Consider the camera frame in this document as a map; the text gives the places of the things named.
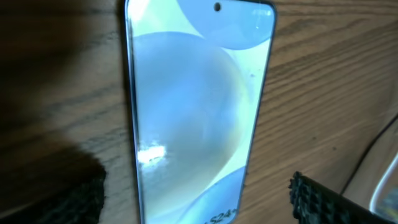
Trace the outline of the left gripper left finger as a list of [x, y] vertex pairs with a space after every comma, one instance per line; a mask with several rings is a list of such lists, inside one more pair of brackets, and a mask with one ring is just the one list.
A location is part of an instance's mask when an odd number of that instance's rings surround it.
[[106, 170], [88, 152], [67, 149], [32, 164], [1, 163], [1, 224], [99, 223]]

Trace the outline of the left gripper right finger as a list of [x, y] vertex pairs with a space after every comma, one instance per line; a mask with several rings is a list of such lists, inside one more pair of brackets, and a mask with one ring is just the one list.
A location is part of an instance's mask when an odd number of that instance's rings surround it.
[[393, 224], [300, 172], [290, 179], [289, 189], [298, 224]]

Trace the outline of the Samsung Galaxy smartphone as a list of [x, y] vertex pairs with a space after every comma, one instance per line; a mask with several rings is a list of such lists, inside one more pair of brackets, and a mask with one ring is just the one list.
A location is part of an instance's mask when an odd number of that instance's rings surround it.
[[141, 223], [236, 219], [276, 21], [270, 1], [124, 3]]

